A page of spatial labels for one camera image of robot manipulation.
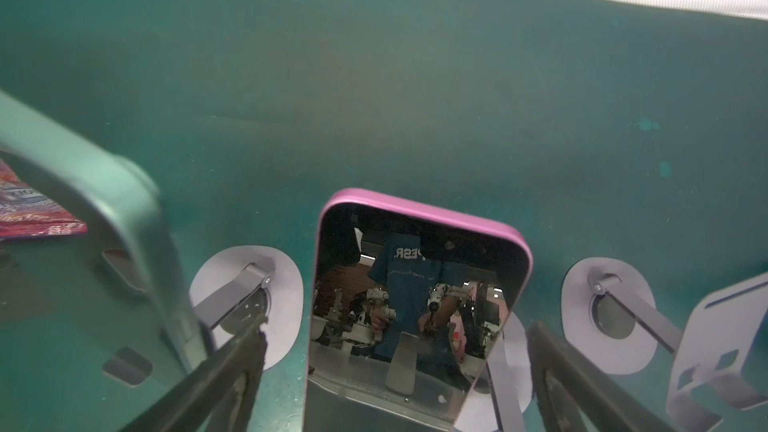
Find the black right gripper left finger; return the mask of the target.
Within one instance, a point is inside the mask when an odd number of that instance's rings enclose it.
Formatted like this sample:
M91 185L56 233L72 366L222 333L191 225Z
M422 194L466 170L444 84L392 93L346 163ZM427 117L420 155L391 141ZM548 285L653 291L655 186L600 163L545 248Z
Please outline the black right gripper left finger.
M123 427L125 431L245 431L267 351L261 316L180 384Z

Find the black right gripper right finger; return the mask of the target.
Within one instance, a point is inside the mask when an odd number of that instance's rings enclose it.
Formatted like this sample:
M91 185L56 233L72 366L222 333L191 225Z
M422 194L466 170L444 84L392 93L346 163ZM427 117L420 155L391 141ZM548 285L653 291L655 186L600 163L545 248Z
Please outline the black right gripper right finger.
M537 321L526 332L534 394L548 431L671 431L663 419Z

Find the phone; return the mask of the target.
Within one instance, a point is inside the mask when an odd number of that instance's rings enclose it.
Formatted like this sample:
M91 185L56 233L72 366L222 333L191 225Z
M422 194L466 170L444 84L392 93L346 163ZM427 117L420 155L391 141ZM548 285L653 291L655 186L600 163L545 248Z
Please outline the phone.
M120 430L207 355L159 191L9 95L1 161L87 225L1 240L1 427Z
M454 431L533 256L510 225L348 188L317 233L306 431Z

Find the grey phone stand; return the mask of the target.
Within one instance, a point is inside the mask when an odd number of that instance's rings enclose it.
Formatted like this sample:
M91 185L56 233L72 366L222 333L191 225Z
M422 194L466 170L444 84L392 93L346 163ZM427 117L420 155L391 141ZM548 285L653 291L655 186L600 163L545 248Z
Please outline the grey phone stand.
M610 375L642 371L658 347L675 353L683 336L657 309L643 275L604 257L582 259L566 273L561 324L566 340Z
M453 431L526 431L523 413L532 398L526 331L510 313Z

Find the grey round stand base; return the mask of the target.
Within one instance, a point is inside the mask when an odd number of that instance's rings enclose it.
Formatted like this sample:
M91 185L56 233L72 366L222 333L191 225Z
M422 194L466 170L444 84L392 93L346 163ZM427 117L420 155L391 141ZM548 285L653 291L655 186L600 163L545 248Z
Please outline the grey round stand base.
M267 246L225 249L198 270L189 290L193 310L215 350L256 322L267 341L264 367L282 360L294 345L303 315L304 286L298 266Z

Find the far right grey stand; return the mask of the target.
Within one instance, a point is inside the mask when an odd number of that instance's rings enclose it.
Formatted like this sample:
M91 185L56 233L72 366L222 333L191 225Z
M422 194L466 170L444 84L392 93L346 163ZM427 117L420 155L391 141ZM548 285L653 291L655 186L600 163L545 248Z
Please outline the far right grey stand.
M712 431L722 417L700 405L692 392L711 387L730 407L749 410L767 403L742 369L767 313L767 274L716 292L694 308L674 353L666 412L685 431Z

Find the purple Fox's candy bag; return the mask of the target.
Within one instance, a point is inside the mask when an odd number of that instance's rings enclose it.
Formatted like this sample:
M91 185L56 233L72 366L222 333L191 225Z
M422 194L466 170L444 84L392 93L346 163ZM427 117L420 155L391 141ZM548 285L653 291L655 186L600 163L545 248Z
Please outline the purple Fox's candy bag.
M87 225L1 161L1 240L81 235Z

